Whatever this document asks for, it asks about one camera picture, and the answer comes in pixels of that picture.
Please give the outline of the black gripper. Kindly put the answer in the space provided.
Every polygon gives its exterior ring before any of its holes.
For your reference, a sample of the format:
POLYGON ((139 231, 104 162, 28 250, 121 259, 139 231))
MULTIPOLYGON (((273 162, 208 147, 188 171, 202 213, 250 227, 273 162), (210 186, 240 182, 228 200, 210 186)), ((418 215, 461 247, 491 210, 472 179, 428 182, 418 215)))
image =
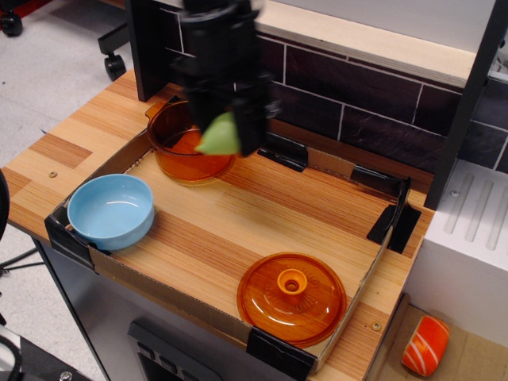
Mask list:
POLYGON ((179 12, 190 53, 174 68, 191 119, 204 136, 216 118, 230 125, 235 118, 242 156, 264 145, 267 117, 280 112, 280 102, 269 94, 272 76, 262 63, 256 30, 260 12, 260 7, 185 7, 179 12))

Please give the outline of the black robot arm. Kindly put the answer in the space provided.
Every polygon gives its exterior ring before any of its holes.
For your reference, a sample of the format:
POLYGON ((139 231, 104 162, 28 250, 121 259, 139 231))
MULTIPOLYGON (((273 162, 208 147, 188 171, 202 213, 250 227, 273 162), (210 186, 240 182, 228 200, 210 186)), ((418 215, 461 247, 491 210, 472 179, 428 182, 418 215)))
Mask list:
POLYGON ((197 150, 249 156, 267 139, 279 112, 270 94, 272 75, 262 62, 255 19, 261 1, 185 1, 179 14, 190 55, 173 68, 202 132, 197 150))

